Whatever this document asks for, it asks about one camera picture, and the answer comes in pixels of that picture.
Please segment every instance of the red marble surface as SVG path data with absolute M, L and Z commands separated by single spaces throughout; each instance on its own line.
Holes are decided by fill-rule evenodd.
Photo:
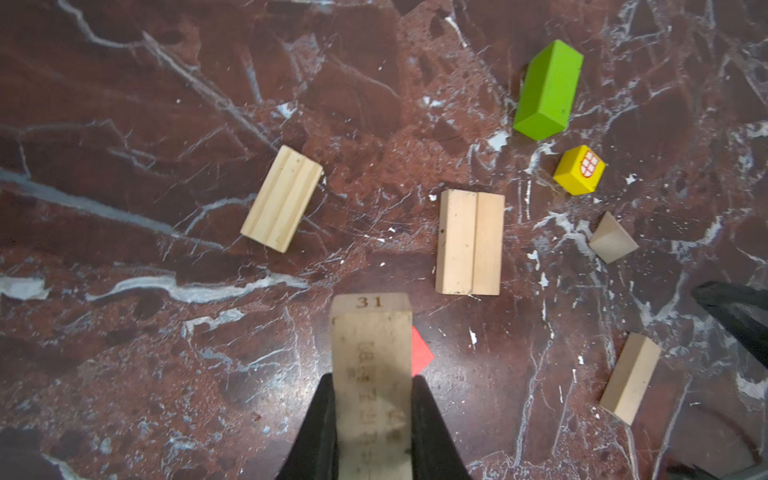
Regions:
M 410 295 L 474 478 L 752 465 L 765 372 L 688 292 L 766 285 L 767 35 L 761 0 L 6 2 L 0 284 L 48 294 L 0 297 L 5 472 L 272 478 L 330 299 L 371 290 Z M 584 69 L 537 144 L 510 119 L 556 38 Z M 238 232 L 283 143 L 326 176 L 279 254 Z M 607 170 L 571 197 L 583 143 Z M 447 187 L 506 196 L 501 296 L 434 291 Z M 641 246 L 610 266 L 607 210 Z M 631 428 L 597 407 L 628 331 L 664 349 Z

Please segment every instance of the rectangular wooden block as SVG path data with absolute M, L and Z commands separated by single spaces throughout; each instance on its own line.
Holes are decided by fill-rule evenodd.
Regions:
M 525 74 L 514 129 L 536 141 L 568 127 L 584 56 L 555 40 L 534 57 Z
M 334 297 L 331 337 L 339 480 L 411 480 L 408 296 Z
M 611 212 L 605 212 L 589 242 L 589 247 L 605 263 L 613 263 L 640 248 Z
M 472 293 L 498 295 L 502 281 L 504 195 L 478 193 Z
M 444 190 L 440 194 L 435 269 L 435 289 L 439 293 L 467 295 L 472 292 L 476 217 L 477 193 Z
M 283 145 L 240 233 L 285 253 L 321 174 L 318 163 Z
M 649 338 L 630 333 L 600 399 L 600 406 L 632 425 L 660 354 L 661 348 Z
M 498 295 L 503 237 L 504 195 L 444 190 L 435 290 L 449 295 Z

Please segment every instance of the triangular wooden block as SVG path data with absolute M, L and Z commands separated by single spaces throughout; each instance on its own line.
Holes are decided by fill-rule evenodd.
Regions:
M 589 247 L 605 263 L 614 262 L 640 248 L 630 234 L 611 215 L 611 212 L 605 212 L 603 220 L 600 221 L 598 229 L 594 232 Z

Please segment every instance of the green block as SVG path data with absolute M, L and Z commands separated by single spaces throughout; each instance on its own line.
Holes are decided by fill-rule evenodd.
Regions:
M 568 128 L 583 63 L 582 54 L 559 40 L 540 51 L 525 75 L 515 130 L 539 141 Z

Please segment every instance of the wooden block with groove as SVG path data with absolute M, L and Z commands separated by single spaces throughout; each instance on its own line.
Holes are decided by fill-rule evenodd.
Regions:
M 435 289 L 438 293 L 467 295 L 472 292 L 476 217 L 477 193 L 444 190 L 440 194 L 435 269 Z
M 321 174 L 318 163 L 283 145 L 240 233 L 285 253 Z
M 331 304 L 339 480 L 410 480 L 412 311 L 405 293 Z
M 498 295 L 502 282 L 504 195 L 478 193 L 472 293 Z
M 660 354 L 661 348 L 648 337 L 630 333 L 600 398 L 600 406 L 632 425 Z

